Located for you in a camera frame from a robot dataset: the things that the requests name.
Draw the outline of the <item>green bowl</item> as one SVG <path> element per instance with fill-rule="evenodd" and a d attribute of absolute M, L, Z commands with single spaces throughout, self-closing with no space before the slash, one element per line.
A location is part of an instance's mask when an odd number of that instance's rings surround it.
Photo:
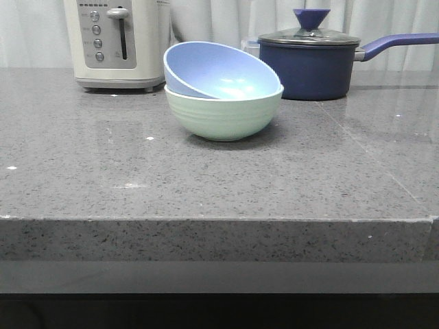
<path fill-rule="evenodd" d="M 207 99 L 164 87 L 172 114 L 191 133 L 211 141 L 237 141 L 261 131 L 273 119 L 284 88 L 255 99 Z"/>

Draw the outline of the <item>blue bowl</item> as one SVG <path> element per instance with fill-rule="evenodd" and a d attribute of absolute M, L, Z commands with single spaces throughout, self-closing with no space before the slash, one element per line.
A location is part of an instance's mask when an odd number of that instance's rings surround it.
<path fill-rule="evenodd" d="M 281 87 L 266 63 L 227 45 L 190 41 L 171 46 L 163 56 L 171 91 L 209 99 L 256 99 Z"/>

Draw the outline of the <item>clear plastic container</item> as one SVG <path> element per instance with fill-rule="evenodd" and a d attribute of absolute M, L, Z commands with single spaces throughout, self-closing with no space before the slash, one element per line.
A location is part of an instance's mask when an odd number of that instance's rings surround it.
<path fill-rule="evenodd" d="M 259 58 L 260 44 L 257 37 L 247 36 L 241 40 L 241 50 L 250 55 Z"/>

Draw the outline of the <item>dark blue saucepan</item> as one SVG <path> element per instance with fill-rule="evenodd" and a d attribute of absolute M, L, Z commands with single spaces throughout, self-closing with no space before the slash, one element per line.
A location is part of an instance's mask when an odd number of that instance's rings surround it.
<path fill-rule="evenodd" d="M 365 62 L 389 47 L 437 44 L 438 33 L 394 34 L 366 45 L 295 45 L 259 39 L 259 58 L 278 75 L 283 98 L 331 100 L 344 97 L 353 63 Z"/>

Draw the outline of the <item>cream white toaster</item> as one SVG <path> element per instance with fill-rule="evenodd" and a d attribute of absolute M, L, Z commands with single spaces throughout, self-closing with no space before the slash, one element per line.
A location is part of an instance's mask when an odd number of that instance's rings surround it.
<path fill-rule="evenodd" d="M 168 1 L 65 1 L 64 12 L 81 87 L 151 89 L 164 82 Z"/>

